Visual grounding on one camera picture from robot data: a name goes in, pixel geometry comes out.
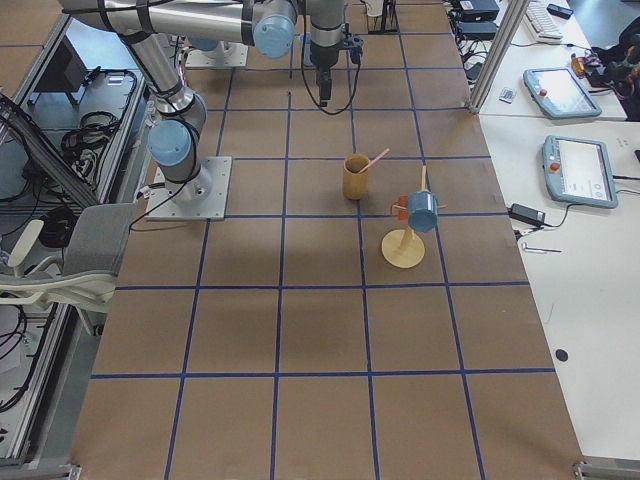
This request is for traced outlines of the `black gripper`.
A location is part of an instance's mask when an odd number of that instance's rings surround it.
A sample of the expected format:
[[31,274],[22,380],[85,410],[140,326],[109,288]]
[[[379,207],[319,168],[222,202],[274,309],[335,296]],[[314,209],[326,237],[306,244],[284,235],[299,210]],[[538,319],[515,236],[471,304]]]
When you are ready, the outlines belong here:
[[332,78],[329,72],[339,59],[339,46],[310,45],[310,60],[318,73],[319,104],[326,107],[331,100]]

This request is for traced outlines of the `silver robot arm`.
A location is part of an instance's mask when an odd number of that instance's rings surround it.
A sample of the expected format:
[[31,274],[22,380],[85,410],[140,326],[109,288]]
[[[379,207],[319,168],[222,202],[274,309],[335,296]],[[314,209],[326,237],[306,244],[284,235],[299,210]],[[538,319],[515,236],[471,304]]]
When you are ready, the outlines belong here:
[[173,203],[188,202],[209,187],[197,154],[206,104],[170,62],[162,35],[237,43],[278,59],[291,50],[301,23],[310,40],[301,55],[315,69],[318,92],[312,100],[320,110],[331,99],[331,70],[340,52],[357,45],[341,1],[64,1],[61,7],[87,26],[116,34],[141,70],[162,117],[150,131],[148,148]]

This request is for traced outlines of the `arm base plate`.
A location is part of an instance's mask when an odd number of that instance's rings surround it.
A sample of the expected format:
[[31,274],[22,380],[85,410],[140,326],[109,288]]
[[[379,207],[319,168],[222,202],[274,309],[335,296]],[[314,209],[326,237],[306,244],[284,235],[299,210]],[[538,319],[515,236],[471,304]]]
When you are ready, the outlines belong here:
[[159,167],[154,182],[164,183],[149,195],[146,214],[153,221],[223,220],[233,159],[230,156],[200,158],[198,175],[173,197],[181,185],[167,183]]

